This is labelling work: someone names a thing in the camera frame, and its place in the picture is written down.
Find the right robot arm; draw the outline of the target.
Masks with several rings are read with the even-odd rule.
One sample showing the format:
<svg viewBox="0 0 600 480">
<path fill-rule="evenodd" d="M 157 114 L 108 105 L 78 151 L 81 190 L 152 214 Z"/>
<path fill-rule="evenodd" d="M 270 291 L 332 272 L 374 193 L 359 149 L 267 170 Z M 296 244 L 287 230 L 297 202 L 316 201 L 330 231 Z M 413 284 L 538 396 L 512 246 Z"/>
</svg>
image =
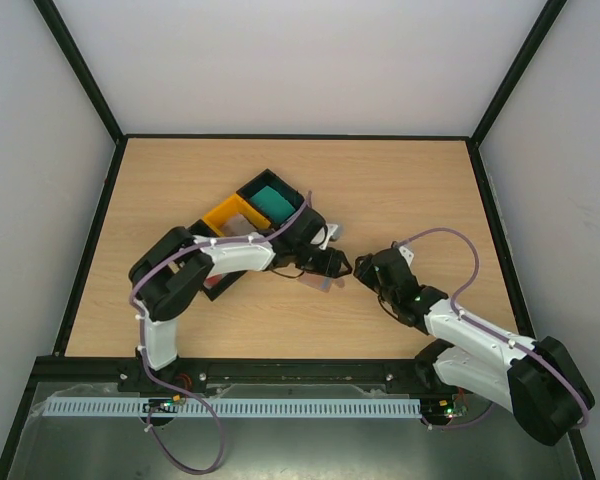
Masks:
<svg viewBox="0 0 600 480">
<path fill-rule="evenodd" d="M 434 337 L 418 356 L 425 390 L 459 387 L 509 411 L 533 439 L 555 445 L 587 424 L 594 396 L 566 346 L 502 329 L 472 315 L 456 299 L 420 283 L 413 254 L 391 247 L 356 259 L 354 277 L 399 323 Z"/>
</svg>

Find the white pink card stack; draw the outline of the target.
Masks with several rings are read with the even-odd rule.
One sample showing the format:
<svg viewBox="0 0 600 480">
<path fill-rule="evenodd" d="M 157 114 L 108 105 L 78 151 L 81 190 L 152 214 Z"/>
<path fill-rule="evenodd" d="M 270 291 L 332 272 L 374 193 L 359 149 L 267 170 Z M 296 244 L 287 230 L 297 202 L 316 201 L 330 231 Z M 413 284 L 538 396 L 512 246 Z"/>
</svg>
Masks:
<svg viewBox="0 0 600 480">
<path fill-rule="evenodd" d="M 243 236 L 257 230 L 257 227 L 241 214 L 230 217 L 222 228 L 226 236 Z"/>
</svg>

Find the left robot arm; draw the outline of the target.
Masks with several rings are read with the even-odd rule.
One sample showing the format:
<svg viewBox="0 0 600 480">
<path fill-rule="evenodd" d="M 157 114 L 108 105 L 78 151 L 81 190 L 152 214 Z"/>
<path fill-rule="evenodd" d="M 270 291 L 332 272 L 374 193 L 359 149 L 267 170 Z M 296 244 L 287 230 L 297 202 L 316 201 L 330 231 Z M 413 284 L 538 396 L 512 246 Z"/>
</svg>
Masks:
<svg viewBox="0 0 600 480">
<path fill-rule="evenodd" d="M 205 237 L 185 227 L 171 229 L 129 272 L 143 361 L 158 371 L 177 359 L 178 317 L 211 277 L 289 265 L 323 278 L 351 274 L 346 254 L 330 245 L 339 233 L 339 225 L 306 203 L 281 226 L 244 235 Z"/>
</svg>

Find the yellow bin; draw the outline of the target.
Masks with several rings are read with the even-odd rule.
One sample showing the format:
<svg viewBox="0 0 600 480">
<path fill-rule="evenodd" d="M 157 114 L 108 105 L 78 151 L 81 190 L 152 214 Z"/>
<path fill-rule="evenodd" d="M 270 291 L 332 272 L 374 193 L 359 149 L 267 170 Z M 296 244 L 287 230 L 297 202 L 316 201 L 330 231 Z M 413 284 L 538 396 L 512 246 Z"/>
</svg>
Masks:
<svg viewBox="0 0 600 480">
<path fill-rule="evenodd" d="M 202 220 L 207 223 L 219 236 L 226 236 L 223 232 L 223 224 L 232 216 L 241 214 L 259 229 L 269 228 L 271 221 L 256 210 L 250 203 L 233 194 L 221 204 L 207 212 Z"/>
</svg>

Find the black bin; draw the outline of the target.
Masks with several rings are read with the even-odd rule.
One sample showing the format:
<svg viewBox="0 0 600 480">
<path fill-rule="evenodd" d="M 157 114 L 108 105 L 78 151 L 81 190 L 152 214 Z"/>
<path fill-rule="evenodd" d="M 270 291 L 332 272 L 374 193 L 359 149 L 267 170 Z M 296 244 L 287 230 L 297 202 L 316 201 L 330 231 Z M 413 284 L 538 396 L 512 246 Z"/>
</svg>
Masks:
<svg viewBox="0 0 600 480">
<path fill-rule="evenodd" d="M 192 235 L 203 237 L 218 237 L 218 234 L 202 219 L 198 219 L 192 224 L 189 232 Z M 244 272 L 233 272 L 209 277 L 203 283 L 202 292 L 210 301 L 215 301 L 243 275 Z"/>
<path fill-rule="evenodd" d="M 305 196 L 270 169 L 265 169 L 236 194 L 248 205 L 243 216 L 257 230 L 279 229 L 305 201 Z"/>
</svg>

